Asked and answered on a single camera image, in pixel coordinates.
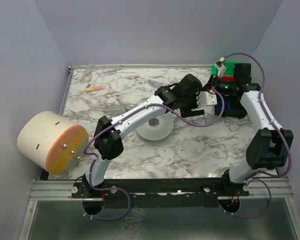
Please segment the white perforated cable spool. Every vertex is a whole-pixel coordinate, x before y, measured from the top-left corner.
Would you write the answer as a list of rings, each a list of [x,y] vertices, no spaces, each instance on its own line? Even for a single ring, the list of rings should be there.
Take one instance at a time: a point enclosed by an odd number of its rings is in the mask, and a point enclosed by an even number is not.
[[[174,118],[171,113],[166,113],[148,120],[135,131],[142,140],[161,141],[173,131]]]

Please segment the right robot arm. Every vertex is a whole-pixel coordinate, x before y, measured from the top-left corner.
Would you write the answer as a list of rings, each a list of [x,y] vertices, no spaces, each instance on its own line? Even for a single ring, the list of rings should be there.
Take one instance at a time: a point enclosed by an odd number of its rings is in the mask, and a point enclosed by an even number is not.
[[[217,61],[204,89],[220,93],[212,103],[215,115],[237,119],[248,116],[252,122],[255,135],[246,149],[245,160],[228,171],[232,183],[242,184],[258,173],[272,177],[270,170],[290,165],[294,135],[275,120],[262,86],[252,83],[251,64],[235,62],[232,67],[232,74],[227,75],[225,59]]]

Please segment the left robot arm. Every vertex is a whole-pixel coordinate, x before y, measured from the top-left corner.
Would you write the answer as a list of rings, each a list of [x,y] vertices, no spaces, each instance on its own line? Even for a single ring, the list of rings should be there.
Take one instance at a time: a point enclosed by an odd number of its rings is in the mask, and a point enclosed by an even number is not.
[[[187,74],[178,83],[159,87],[145,102],[135,108],[112,119],[101,117],[95,128],[92,140],[87,144],[93,145],[94,151],[85,155],[92,155],[94,159],[86,181],[94,190],[104,182],[105,173],[110,161],[117,158],[123,151],[123,140],[132,131],[147,123],[149,120],[162,116],[168,112],[175,113],[179,109],[181,116],[198,107],[197,96],[203,85],[192,74]]]

